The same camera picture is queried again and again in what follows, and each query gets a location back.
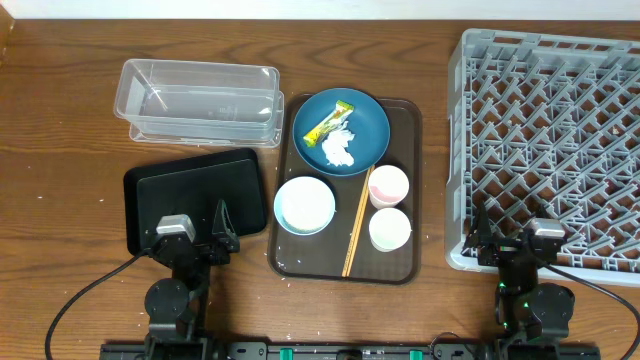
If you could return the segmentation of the white tissue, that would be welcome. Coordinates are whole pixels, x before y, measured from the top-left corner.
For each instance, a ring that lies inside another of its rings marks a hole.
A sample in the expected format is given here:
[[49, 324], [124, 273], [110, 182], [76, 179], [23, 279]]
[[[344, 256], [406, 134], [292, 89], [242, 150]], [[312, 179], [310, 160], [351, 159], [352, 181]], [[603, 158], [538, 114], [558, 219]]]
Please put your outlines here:
[[339, 167], [354, 164], [354, 158], [347, 151], [347, 147], [355, 135], [346, 128], [347, 125], [348, 123], [345, 122], [337, 129], [332, 130], [321, 144], [328, 165]]

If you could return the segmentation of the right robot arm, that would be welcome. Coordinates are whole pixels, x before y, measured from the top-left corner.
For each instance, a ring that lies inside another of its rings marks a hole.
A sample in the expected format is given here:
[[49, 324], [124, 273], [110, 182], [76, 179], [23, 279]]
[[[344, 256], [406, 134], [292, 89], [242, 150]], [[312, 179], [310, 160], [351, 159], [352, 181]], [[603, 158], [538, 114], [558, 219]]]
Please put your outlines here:
[[477, 208], [464, 246], [478, 251], [480, 265], [498, 269], [495, 317], [505, 333], [479, 347], [476, 358], [561, 358], [575, 295], [564, 286], [541, 283], [538, 270], [557, 259], [564, 237], [561, 223], [549, 218], [535, 218], [514, 237], [504, 237], [492, 230], [486, 208]]

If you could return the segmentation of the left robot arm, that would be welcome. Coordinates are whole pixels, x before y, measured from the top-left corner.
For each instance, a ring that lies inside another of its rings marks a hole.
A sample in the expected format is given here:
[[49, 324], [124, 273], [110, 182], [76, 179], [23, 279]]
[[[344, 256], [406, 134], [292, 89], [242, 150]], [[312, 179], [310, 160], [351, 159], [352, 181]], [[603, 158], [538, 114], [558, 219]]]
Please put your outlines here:
[[205, 330], [204, 318], [211, 268], [228, 264], [230, 255], [239, 250], [239, 238], [223, 200], [217, 203], [211, 230], [201, 235], [186, 214], [160, 219], [146, 254], [171, 269], [172, 276], [154, 283], [145, 296], [149, 315], [145, 359], [227, 357], [225, 345]]

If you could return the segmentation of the pink cup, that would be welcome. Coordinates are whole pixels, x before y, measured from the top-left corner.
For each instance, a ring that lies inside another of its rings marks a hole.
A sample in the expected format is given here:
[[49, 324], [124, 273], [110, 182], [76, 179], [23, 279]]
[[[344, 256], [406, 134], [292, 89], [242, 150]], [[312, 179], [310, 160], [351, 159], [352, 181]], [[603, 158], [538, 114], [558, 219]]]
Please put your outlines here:
[[375, 168], [368, 180], [369, 199], [377, 209], [396, 206], [407, 196], [409, 189], [408, 176], [392, 165]]

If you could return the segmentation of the dark blue plate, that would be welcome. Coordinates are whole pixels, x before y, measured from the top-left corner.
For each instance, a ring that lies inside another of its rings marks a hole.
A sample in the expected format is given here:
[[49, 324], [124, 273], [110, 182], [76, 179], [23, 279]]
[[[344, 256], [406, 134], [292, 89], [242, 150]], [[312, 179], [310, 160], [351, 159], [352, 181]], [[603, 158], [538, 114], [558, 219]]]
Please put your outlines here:
[[[351, 166], [330, 164], [320, 144], [309, 148], [303, 141], [303, 136], [329, 115], [338, 101], [355, 107], [346, 125], [346, 130], [354, 135], [346, 146], [346, 152], [354, 158]], [[365, 172], [378, 162], [391, 136], [389, 119], [379, 102], [351, 88], [326, 89], [304, 101], [294, 117], [291, 133], [296, 150], [311, 168], [339, 177]]]

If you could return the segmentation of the light blue bowl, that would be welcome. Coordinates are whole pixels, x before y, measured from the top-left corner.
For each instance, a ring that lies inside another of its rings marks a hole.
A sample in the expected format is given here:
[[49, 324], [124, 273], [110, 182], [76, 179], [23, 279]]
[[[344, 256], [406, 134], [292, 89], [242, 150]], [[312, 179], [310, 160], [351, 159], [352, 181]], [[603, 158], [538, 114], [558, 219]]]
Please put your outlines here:
[[287, 232], [309, 236], [319, 233], [332, 221], [336, 200], [322, 180], [299, 176], [285, 182], [276, 192], [274, 215]]

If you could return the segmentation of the white cup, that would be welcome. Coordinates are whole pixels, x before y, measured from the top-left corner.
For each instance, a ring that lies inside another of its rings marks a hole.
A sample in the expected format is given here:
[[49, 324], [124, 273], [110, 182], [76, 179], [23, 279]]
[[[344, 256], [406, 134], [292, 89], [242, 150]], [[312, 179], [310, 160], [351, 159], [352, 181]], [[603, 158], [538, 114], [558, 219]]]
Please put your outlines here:
[[378, 210], [369, 222], [369, 236], [372, 245], [381, 252], [391, 252], [401, 248], [410, 238], [410, 220], [397, 208]]

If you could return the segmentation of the yellow green snack wrapper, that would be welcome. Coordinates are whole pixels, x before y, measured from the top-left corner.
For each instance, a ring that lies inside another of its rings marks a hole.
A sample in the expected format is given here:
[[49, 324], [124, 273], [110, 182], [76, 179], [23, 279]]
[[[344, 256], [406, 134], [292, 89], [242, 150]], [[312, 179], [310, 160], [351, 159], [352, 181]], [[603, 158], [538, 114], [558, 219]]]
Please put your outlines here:
[[304, 135], [304, 143], [308, 147], [315, 147], [330, 132], [340, 128], [354, 110], [354, 105], [338, 100], [334, 110]]

